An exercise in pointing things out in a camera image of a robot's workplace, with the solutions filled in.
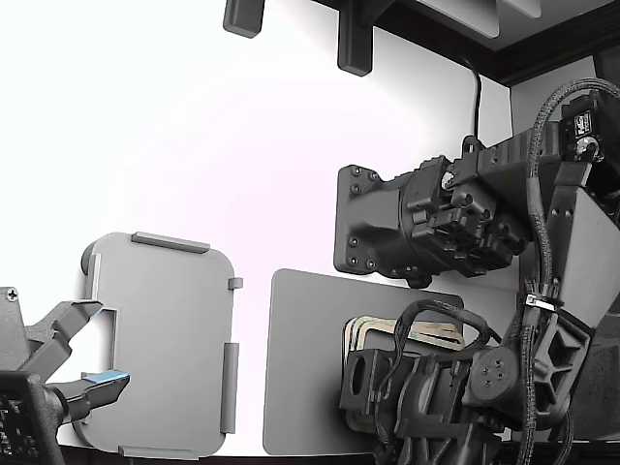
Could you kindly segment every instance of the plastic tab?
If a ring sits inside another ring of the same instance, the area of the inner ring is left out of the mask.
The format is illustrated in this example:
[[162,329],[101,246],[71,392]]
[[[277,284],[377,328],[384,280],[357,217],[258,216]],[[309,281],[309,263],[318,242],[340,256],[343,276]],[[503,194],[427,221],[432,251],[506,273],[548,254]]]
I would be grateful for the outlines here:
[[229,290],[234,291],[237,289],[243,289],[243,278],[229,279]]
[[192,450],[182,449],[152,449],[152,448],[129,448],[119,446],[118,453],[123,457],[154,458],[168,460],[199,460],[198,455]]
[[222,379],[222,416],[220,431],[234,434],[236,419],[236,388],[239,367],[239,344],[227,342],[224,345],[224,377]]
[[148,232],[135,232],[132,235],[132,242],[153,245],[155,247],[165,247],[172,250],[181,250],[183,252],[191,252],[193,254],[203,254],[211,249],[209,244],[204,244],[202,242],[166,237],[164,235],[149,234]]

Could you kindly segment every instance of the blue tip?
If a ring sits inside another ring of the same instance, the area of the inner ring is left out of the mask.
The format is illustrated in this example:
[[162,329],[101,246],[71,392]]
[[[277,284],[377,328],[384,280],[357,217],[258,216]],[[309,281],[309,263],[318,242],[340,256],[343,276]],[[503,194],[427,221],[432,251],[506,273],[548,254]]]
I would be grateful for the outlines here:
[[110,370],[105,371],[104,373],[99,373],[97,375],[87,376],[86,378],[84,378],[84,380],[99,385],[103,383],[111,383],[113,381],[123,380],[125,378],[129,378],[129,373],[125,373],[124,371]]

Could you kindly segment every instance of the black shelf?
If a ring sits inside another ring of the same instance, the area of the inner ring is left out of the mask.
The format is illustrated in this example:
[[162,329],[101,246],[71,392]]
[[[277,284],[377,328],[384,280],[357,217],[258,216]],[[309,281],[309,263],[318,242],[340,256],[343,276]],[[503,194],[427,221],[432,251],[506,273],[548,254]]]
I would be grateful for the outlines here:
[[[560,448],[559,444],[538,443],[534,448],[537,465],[551,465]],[[493,465],[512,465],[518,456],[519,443],[504,443]],[[149,460],[121,457],[118,454],[93,449],[63,447],[66,465],[178,465],[178,461]],[[567,465],[606,465],[620,460],[618,443],[576,443]],[[199,463],[211,465],[374,465],[371,455],[338,455],[318,457],[210,457]]]
[[[313,0],[335,10],[341,0]],[[493,51],[401,3],[393,3],[375,25],[447,59],[468,59],[485,77],[508,87],[620,44],[620,2],[611,2]]]
[[[493,50],[395,0],[313,0],[340,12],[338,66],[364,76],[372,70],[373,25],[463,64],[508,87],[620,45],[620,2],[612,1],[533,36]],[[224,27],[255,37],[264,0],[228,0]]]

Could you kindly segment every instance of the robotic arm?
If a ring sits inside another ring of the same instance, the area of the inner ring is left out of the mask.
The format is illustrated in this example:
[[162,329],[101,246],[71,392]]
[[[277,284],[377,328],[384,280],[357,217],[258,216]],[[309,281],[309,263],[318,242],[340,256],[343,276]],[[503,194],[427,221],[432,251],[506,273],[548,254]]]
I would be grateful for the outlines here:
[[[548,122],[582,89],[594,91]],[[559,461],[568,457],[571,396],[620,293],[620,133],[599,91],[620,99],[601,79],[574,81],[549,98],[532,130],[488,148],[468,137],[453,162],[440,156],[391,181],[362,167],[339,172],[338,270],[421,289],[444,271],[480,276],[521,256],[528,277],[497,347],[470,312],[419,301],[398,320],[394,351],[350,353],[340,407],[352,429],[377,436],[378,463],[488,464],[504,427],[523,432],[519,464],[529,463],[537,429],[563,427]],[[449,314],[480,337],[454,354],[405,355],[421,310]]]
[[64,465],[58,427],[116,402],[130,380],[110,370],[46,384],[71,355],[71,339],[104,306],[61,302],[36,325],[24,326],[17,291],[0,289],[0,299],[0,464]]

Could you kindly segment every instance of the black clamp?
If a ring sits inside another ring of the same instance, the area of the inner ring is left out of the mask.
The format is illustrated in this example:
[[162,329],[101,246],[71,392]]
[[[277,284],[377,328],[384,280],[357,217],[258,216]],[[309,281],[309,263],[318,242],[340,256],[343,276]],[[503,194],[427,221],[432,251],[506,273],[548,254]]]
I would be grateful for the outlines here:
[[343,0],[338,30],[338,68],[360,77],[372,71],[373,26],[394,1]]
[[224,29],[252,39],[263,29],[264,0],[227,0]]
[[45,384],[71,355],[71,339],[103,310],[96,300],[61,302],[25,326],[17,290],[0,288],[0,463],[64,465],[58,427],[116,402],[129,384],[116,370]]

